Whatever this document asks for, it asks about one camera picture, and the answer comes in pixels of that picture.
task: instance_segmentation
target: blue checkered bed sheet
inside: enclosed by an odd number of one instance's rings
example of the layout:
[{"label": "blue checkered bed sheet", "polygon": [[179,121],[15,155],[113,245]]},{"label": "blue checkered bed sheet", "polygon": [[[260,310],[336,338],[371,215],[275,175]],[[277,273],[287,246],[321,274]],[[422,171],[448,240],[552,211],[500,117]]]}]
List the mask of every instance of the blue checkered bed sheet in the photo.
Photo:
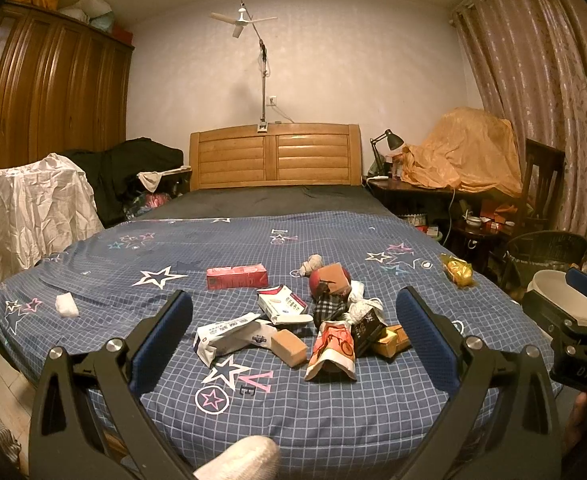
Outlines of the blue checkered bed sheet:
[{"label": "blue checkered bed sheet", "polygon": [[[394,360],[376,354],[356,362],[357,381],[342,374],[303,380],[272,352],[247,348],[209,369],[192,345],[196,328],[260,312],[250,288],[207,290],[208,267],[262,263],[269,283],[283,283],[311,304],[301,262],[320,253],[341,262],[382,300],[397,322],[395,296],[413,285],[436,313],[457,320],[493,348],[520,351],[536,344],[551,366],[552,352],[517,304],[483,276],[458,290],[446,278],[442,247],[396,218],[321,212],[258,218],[125,222],[52,254],[0,285],[0,341],[36,382],[47,351],[98,349],[152,316],[176,289],[191,294],[194,321],[152,393],[141,402],[161,433],[200,466],[244,436],[273,438],[282,451],[279,478],[362,478],[365,470],[397,462],[416,448],[447,395],[437,391],[412,349]],[[61,318],[56,295],[71,292],[80,316]],[[298,333],[313,345],[310,325]],[[102,396],[96,410],[109,425]],[[486,420],[496,400],[487,396]]]}]

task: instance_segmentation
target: blue gripper pad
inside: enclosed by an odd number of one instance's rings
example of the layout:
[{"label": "blue gripper pad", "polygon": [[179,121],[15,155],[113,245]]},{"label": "blue gripper pad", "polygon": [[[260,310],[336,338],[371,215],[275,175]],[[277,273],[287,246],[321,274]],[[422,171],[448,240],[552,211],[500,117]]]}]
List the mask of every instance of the blue gripper pad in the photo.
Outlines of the blue gripper pad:
[{"label": "blue gripper pad", "polygon": [[417,356],[427,370],[433,386],[452,396],[460,388],[458,359],[425,308],[429,307],[406,288],[398,293],[398,322],[416,349]]},{"label": "blue gripper pad", "polygon": [[132,394],[140,397],[155,388],[191,324],[193,314],[191,297],[181,291],[132,359],[129,381],[129,391]]},{"label": "blue gripper pad", "polygon": [[575,288],[582,295],[587,297],[587,274],[581,270],[569,269],[565,274],[565,281],[568,286]]}]

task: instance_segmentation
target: lamp shade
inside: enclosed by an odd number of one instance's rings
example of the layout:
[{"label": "lamp shade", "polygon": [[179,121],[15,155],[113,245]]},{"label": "lamp shade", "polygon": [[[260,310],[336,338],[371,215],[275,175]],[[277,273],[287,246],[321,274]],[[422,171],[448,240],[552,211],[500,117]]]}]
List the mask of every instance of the lamp shade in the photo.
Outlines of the lamp shade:
[{"label": "lamp shade", "polygon": [[387,145],[389,146],[390,150],[397,150],[404,144],[404,140],[400,139],[396,134],[394,134],[391,130],[385,130],[384,133],[387,136]]}]

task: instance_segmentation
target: metal bolt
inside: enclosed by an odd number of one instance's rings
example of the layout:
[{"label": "metal bolt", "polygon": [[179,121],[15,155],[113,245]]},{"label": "metal bolt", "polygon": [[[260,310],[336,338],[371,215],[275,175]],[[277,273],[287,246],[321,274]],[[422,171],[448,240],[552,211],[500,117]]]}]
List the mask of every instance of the metal bolt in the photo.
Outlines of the metal bolt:
[{"label": "metal bolt", "polygon": [[49,358],[50,359],[58,359],[61,355],[62,355],[62,348],[60,348],[59,346],[54,346],[49,351]]},{"label": "metal bolt", "polygon": [[536,357],[540,357],[540,350],[538,350],[535,346],[529,345],[526,348],[526,352],[529,357],[533,357],[534,359]]},{"label": "metal bolt", "polygon": [[123,347],[122,339],[110,339],[107,341],[108,352],[118,352]]},{"label": "metal bolt", "polygon": [[482,339],[476,337],[475,335],[470,335],[467,338],[466,344],[472,350],[480,350],[482,348]]}]

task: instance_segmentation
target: tiled floor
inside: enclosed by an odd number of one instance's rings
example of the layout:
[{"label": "tiled floor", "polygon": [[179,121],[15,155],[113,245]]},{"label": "tiled floor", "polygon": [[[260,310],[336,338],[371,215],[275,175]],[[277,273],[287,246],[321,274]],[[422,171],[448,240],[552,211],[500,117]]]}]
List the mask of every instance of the tiled floor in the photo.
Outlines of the tiled floor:
[{"label": "tiled floor", "polygon": [[0,355],[0,420],[22,446],[20,470],[24,474],[29,473],[29,423],[35,395],[35,387]]}]

